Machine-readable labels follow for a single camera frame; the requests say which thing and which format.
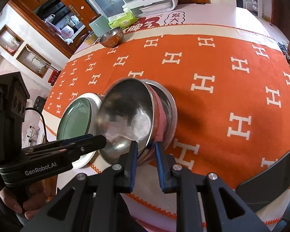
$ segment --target black cable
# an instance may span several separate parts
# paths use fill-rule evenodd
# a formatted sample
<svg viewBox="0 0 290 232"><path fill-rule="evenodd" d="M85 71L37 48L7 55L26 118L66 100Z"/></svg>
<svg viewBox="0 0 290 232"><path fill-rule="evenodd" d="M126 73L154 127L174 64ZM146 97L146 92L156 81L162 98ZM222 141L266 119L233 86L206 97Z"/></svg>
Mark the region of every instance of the black cable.
<svg viewBox="0 0 290 232"><path fill-rule="evenodd" d="M44 136L45 136L45 141L48 142L47 140L47 136L46 136L46 126L45 126L45 120L44 120L44 117L42 115L42 113L40 113L37 109L33 108L33 107L27 107L26 108L26 111L27 110L33 110L35 112L37 112L38 114L40 114L41 118L42 118L42 122L43 122L43 127L44 127Z"/></svg>

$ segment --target bolt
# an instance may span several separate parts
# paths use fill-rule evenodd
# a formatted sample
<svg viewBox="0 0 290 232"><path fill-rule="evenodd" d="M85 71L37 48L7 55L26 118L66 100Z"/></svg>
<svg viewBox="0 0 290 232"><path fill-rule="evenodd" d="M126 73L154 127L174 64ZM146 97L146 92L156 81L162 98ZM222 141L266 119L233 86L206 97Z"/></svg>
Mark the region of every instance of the bolt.
<svg viewBox="0 0 290 232"><path fill-rule="evenodd" d="M121 169L121 165L120 164L115 164L112 166L113 170L115 171L119 171Z"/></svg>
<svg viewBox="0 0 290 232"><path fill-rule="evenodd" d="M215 173L209 173L208 174L208 178L210 178L211 180L214 181L214 180L217 180L218 176Z"/></svg>
<svg viewBox="0 0 290 232"><path fill-rule="evenodd" d="M175 171L180 171L182 168L183 168L183 167L182 167L181 165L179 165L179 164L175 164L175 165L173 165L173 169L174 169Z"/></svg>
<svg viewBox="0 0 290 232"><path fill-rule="evenodd" d="M79 180L79 181L83 181L85 180L87 177L87 175L85 173L79 173L76 175L76 178Z"/></svg>

